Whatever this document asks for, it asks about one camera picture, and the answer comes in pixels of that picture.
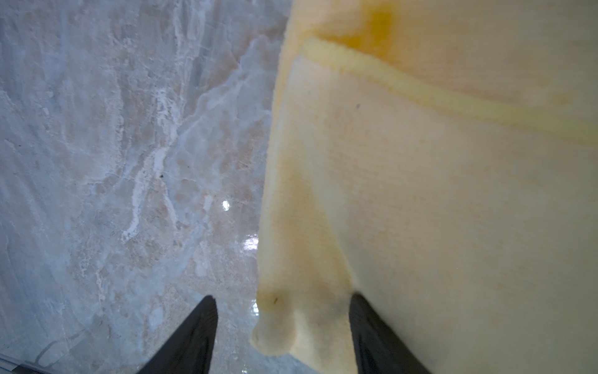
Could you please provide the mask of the yellow cleaning cloth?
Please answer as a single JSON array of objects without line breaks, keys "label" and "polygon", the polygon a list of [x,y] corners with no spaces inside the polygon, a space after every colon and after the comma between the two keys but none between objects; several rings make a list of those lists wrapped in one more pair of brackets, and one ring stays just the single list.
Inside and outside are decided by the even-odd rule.
[{"label": "yellow cleaning cloth", "polygon": [[597,371],[595,1],[295,1],[253,347],[357,370],[361,294],[433,373]]}]

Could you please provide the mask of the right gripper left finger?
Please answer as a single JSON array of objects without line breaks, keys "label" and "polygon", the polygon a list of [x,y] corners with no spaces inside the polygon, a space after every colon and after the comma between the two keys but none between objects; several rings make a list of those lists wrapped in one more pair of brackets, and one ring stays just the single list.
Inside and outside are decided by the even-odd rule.
[{"label": "right gripper left finger", "polygon": [[208,295],[194,308],[139,374],[208,374],[216,341],[216,299]]}]

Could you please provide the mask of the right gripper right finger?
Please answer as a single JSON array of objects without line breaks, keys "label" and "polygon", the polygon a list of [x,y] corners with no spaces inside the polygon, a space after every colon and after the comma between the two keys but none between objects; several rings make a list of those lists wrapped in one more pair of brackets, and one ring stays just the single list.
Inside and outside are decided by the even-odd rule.
[{"label": "right gripper right finger", "polygon": [[429,374],[358,293],[350,300],[349,321],[359,374]]}]

